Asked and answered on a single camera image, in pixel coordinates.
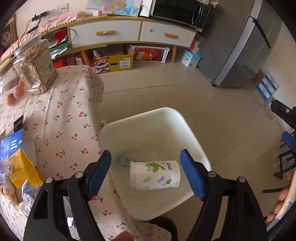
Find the person's right hand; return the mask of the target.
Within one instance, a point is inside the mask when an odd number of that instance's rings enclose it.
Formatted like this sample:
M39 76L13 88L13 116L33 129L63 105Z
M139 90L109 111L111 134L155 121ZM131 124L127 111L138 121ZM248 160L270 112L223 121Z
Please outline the person's right hand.
M273 211L267 216L266 222L271 222L276 217L276 215L282 209L283 203L288 195L290 187L286 187L285 189L281 190L280 194L278 195L278 201L276 202Z

